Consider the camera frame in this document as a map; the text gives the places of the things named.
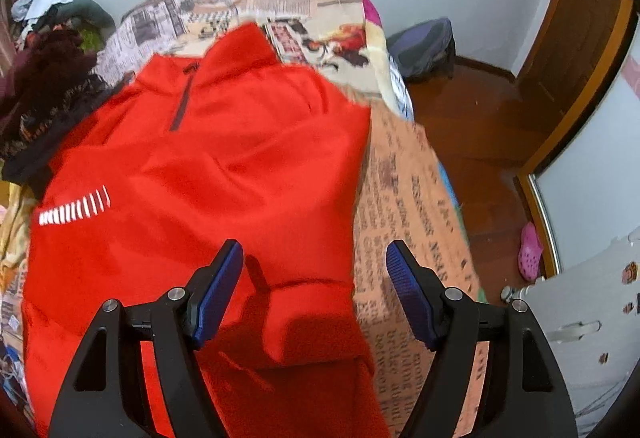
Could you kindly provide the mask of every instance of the bag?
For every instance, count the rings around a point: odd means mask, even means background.
[[[456,42],[451,21],[442,17],[391,35],[386,46],[407,80],[423,80],[437,69],[453,78]]]

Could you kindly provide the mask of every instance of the red jacket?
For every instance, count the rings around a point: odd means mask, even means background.
[[[197,353],[230,436],[388,436],[351,304],[369,109],[283,66],[254,24],[194,62],[155,56],[52,162],[24,291],[39,433],[105,299],[152,301],[235,238],[245,266]],[[170,435],[150,345],[143,357],[156,427]]]

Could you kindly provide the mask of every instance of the wooden door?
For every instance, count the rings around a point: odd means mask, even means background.
[[[544,92],[564,115],[604,52],[622,0],[552,0],[518,83]]]

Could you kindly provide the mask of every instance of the pink slipper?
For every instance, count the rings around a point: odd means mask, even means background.
[[[518,268],[527,281],[535,281],[540,275],[540,257],[542,243],[538,238],[536,227],[532,222],[522,228],[520,234],[520,251],[518,252]]]

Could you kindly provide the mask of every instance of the bed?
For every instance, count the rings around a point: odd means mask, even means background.
[[[455,196],[388,56],[380,17],[369,0],[147,0],[122,18],[98,54],[110,84],[135,78],[155,53],[201,56],[218,37],[257,22],[284,63],[306,64],[353,101],[369,103],[370,143],[354,213],[353,305],[376,362],[376,394],[390,434],[411,413],[433,354],[412,336],[384,266],[386,245],[404,239],[418,262],[446,285],[481,296]],[[0,230],[0,357],[4,388],[33,420],[24,379],[20,310],[28,274],[29,226],[36,200],[12,185]],[[479,344],[457,436],[471,431],[487,345]]]

